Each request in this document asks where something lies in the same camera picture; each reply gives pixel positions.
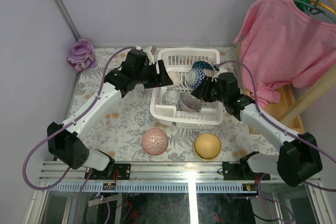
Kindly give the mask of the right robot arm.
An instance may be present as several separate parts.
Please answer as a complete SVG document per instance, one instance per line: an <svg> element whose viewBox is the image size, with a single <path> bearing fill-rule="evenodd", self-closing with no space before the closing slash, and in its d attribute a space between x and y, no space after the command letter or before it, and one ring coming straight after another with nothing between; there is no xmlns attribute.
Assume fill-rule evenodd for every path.
<svg viewBox="0 0 336 224"><path fill-rule="evenodd" d="M227 113L255 128L278 151L277 155L252 152L242 157L239 172L243 178L251 179L257 173L278 175L287 185L296 187L322 171L314 136L289 129L261 110L255 100L241 93L233 73L211 78L191 70L186 83L194 97L204 102L221 102Z"/></svg>

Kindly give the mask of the blue triangle pattern bowl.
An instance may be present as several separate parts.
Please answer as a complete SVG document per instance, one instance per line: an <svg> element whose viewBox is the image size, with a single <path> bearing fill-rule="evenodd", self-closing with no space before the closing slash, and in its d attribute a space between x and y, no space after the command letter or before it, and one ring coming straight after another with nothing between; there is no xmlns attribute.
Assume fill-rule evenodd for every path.
<svg viewBox="0 0 336 224"><path fill-rule="evenodd" d="M193 63L192 69L214 70L213 66L207 60L199 60Z"/></svg>

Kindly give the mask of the purple striped bowl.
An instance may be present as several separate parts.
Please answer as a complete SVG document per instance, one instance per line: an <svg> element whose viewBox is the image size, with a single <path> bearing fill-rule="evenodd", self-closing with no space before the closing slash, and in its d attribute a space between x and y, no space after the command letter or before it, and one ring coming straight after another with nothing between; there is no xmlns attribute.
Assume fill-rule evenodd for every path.
<svg viewBox="0 0 336 224"><path fill-rule="evenodd" d="M179 103L184 112L197 112L201 108L200 100L188 92L181 93Z"/></svg>

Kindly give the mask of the brown checker pattern bowl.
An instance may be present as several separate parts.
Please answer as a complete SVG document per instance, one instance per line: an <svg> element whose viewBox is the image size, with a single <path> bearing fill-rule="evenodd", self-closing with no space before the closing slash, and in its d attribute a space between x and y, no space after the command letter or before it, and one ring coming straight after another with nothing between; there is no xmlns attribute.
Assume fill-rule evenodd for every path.
<svg viewBox="0 0 336 224"><path fill-rule="evenodd" d="M213 70L205 69L204 71L205 71L205 75L207 77L211 77L212 78L214 76L214 74L215 74L215 72Z"/></svg>

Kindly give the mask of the red eye pattern bowl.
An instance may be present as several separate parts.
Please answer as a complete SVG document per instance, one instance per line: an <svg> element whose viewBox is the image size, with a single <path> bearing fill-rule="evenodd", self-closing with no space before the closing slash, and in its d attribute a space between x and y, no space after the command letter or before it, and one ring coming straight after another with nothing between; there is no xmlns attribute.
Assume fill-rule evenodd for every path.
<svg viewBox="0 0 336 224"><path fill-rule="evenodd" d="M161 129L150 129L142 138L142 147L150 155L163 154L169 145L167 134Z"/></svg>

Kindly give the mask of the white plastic dish rack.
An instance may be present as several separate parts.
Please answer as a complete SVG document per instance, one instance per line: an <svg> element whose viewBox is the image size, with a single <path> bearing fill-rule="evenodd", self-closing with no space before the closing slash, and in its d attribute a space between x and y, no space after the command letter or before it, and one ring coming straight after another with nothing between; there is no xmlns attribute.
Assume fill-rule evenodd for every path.
<svg viewBox="0 0 336 224"><path fill-rule="evenodd" d="M179 128L211 129L223 121L223 105L204 102L191 92L205 77L213 77L219 51L202 48L168 48L158 54L173 84L152 91L150 112L163 125Z"/></svg>

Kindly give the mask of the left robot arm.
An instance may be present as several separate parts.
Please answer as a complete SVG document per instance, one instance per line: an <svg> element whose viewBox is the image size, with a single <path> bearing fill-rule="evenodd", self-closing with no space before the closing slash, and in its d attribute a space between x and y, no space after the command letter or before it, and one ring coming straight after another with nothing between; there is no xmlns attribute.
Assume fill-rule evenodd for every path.
<svg viewBox="0 0 336 224"><path fill-rule="evenodd" d="M137 85L152 89L173 83L163 60L151 62L144 50L133 47L127 50L126 59L119 67L111 71L104 68L98 91L76 113L47 128L50 154L71 169L91 168L103 179L111 178L115 172L114 159L102 151L87 148L82 139L107 109L119 104Z"/></svg>

